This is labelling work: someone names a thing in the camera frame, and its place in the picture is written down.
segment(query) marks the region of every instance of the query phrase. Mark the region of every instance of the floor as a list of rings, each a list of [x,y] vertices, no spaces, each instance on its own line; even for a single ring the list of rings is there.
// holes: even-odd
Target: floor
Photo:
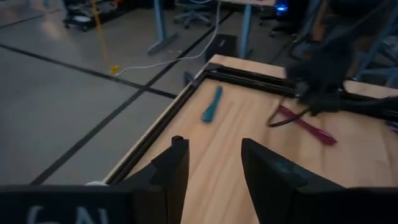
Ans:
[[[115,80],[94,29],[66,30],[59,4],[49,9],[21,4],[0,5],[0,185],[102,180],[182,90],[184,71],[199,71],[204,57],[128,70]],[[151,10],[104,24],[112,60],[125,68],[199,54],[214,27],[193,24],[185,30],[172,22],[178,13],[166,11],[165,19],[179,38],[151,57],[146,54],[156,41]],[[223,11],[219,32],[239,36],[242,17]],[[272,23],[258,22],[253,16],[250,59],[291,63],[280,55],[289,38],[268,37]]]

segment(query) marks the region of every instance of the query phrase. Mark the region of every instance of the wooden tabletop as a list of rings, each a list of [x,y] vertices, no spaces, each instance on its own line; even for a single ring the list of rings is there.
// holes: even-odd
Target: wooden tabletop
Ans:
[[[284,77],[284,69],[273,65],[218,55],[211,62]],[[200,116],[218,85],[223,87],[223,96],[215,119],[211,124],[202,123]],[[398,95],[398,90],[358,82],[348,82],[346,87],[366,96]],[[205,80],[131,174],[167,149],[172,136],[189,139],[190,176],[182,217],[182,223],[189,224],[258,223],[243,174],[242,138],[251,138],[345,187],[398,185],[398,136],[381,120],[344,111],[305,116],[306,122],[338,140],[335,146],[324,146],[294,123],[279,128],[266,126],[279,98],[259,90]],[[292,110],[302,109],[290,102],[285,105]]]
[[[236,4],[252,4],[256,6],[273,6],[275,0],[221,0],[223,2],[230,2]]]

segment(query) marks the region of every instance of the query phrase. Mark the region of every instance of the blue light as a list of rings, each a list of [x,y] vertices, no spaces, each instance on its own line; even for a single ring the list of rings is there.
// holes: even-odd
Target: blue light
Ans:
[[[285,4],[276,4],[274,7],[276,8],[276,10],[278,10],[280,12],[285,12],[289,8]]]

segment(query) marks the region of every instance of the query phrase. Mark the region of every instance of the teal marker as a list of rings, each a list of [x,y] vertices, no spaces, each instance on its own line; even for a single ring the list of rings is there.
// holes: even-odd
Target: teal marker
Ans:
[[[214,115],[217,110],[218,103],[220,102],[221,96],[223,94],[223,87],[218,86],[216,89],[216,93],[214,94],[213,102],[211,102],[210,106],[207,107],[206,111],[202,114],[201,120],[207,123],[213,121]]]

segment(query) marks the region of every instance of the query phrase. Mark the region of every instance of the pink tongs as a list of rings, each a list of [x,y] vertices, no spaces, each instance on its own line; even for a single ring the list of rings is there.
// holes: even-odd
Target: pink tongs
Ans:
[[[291,110],[288,108],[279,105],[278,111],[286,116],[287,118],[291,118],[296,116]],[[327,133],[324,130],[321,130],[319,128],[316,128],[312,126],[311,124],[308,124],[307,122],[303,121],[302,119],[297,119],[295,122],[300,125],[302,128],[306,129],[309,133],[311,133],[313,136],[315,136],[317,139],[321,140],[324,144],[327,144],[329,146],[332,146],[337,143],[337,140],[329,133]]]

